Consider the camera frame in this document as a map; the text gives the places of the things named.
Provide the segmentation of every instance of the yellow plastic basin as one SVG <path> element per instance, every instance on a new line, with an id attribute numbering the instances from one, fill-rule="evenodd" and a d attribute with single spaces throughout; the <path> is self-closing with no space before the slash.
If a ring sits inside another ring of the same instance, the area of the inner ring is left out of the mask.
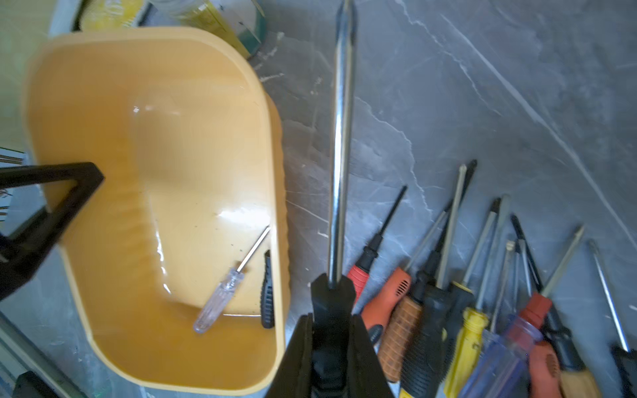
<path id="1" fill-rule="evenodd" d="M 91 161 L 106 177 L 61 241 L 97 356 L 149 387 L 265 387 L 289 307 L 282 133 L 242 56 L 190 28 L 72 34 L 35 56 L 22 109 L 37 163 Z M 46 186 L 48 203 L 67 189 Z M 199 309 L 268 222 L 227 315 L 195 333 Z M 259 318 L 268 248 L 270 330 Z"/>

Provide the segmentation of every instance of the red screwdriver handle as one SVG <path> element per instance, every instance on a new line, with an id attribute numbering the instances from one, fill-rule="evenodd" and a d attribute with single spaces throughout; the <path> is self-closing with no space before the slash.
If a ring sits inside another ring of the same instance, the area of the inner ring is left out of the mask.
<path id="1" fill-rule="evenodd" d="M 379 332 L 382 335 L 382 332 L 387 328 L 392 310 L 407 294 L 411 284 L 411 276 L 401 268 L 396 268 L 385 282 L 380 293 L 362 309 L 361 317 L 367 330 L 372 327 L 380 327 Z"/>
<path id="2" fill-rule="evenodd" d="M 356 291 L 356 300 L 354 303 L 356 303 L 363 289 L 365 289 L 365 285 L 367 285 L 369 274 L 357 266 L 354 266 L 350 269 L 350 272 L 347 273 L 347 277 L 354 283 L 354 290 Z"/>
<path id="3" fill-rule="evenodd" d="M 531 398 L 562 398 L 559 390 L 559 361 L 553 347 L 540 341 L 529 354 Z"/>

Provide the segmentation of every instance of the wooden screwdriver handle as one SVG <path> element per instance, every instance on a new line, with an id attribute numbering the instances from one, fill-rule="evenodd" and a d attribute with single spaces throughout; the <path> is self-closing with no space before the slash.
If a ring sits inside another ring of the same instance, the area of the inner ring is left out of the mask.
<path id="1" fill-rule="evenodd" d="M 601 398 L 595 378 L 588 369 L 579 372 L 562 371 L 560 386 L 564 398 Z"/>
<path id="2" fill-rule="evenodd" d="M 412 339 L 422 306 L 405 297 L 396 306 L 378 349 L 378 361 L 390 383 L 400 380 L 404 351 Z"/>

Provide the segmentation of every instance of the gray marble surface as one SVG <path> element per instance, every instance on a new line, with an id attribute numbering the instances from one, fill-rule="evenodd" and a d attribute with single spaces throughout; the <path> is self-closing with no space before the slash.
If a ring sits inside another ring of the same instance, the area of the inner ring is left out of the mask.
<path id="1" fill-rule="evenodd" d="M 265 0 L 268 39 L 251 60 L 283 122 L 293 297 L 289 332 L 299 315 L 311 311 L 308 284 L 326 267 L 339 3 Z M 585 237 L 599 243 L 629 342 L 637 346 L 637 211 L 630 199 L 637 195 L 637 115 L 630 111 L 637 103 L 634 3 L 358 0 L 357 5 L 345 271 L 400 186 L 409 185 L 359 303 L 372 298 L 411 255 L 450 198 L 458 165 L 476 158 L 451 276 L 466 267 L 492 199 L 508 193 L 545 278 L 575 226 L 587 226 Z M 16 199 L 12 222 L 41 200 L 35 190 L 21 190 Z M 507 233 L 513 233 L 509 225 Z M 489 289 L 490 311 L 495 278 Z M 511 310 L 510 297 L 505 312 Z M 620 397 L 608 352 L 617 336 L 585 245 L 553 299 L 603 395 Z M 90 396 L 190 396 L 133 385 L 96 359 L 55 252 L 34 281 L 0 309 Z"/>

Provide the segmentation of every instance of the clear plastic screwdriver handle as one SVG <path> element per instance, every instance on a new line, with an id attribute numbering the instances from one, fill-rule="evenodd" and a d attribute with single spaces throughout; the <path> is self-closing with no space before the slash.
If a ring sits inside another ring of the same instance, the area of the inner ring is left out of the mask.
<path id="1" fill-rule="evenodd" d="M 225 276 L 225 279 L 219 283 L 219 286 L 215 289 L 215 292 L 212 293 L 206 305 L 203 307 L 193 329 L 197 333 L 205 333 L 213 323 L 217 320 L 217 318 L 223 312 L 225 306 L 228 305 L 230 300 L 234 296 L 234 292 L 237 287 L 243 281 L 243 273 L 237 271 L 235 268 L 231 268 L 228 272 L 228 275 Z"/>

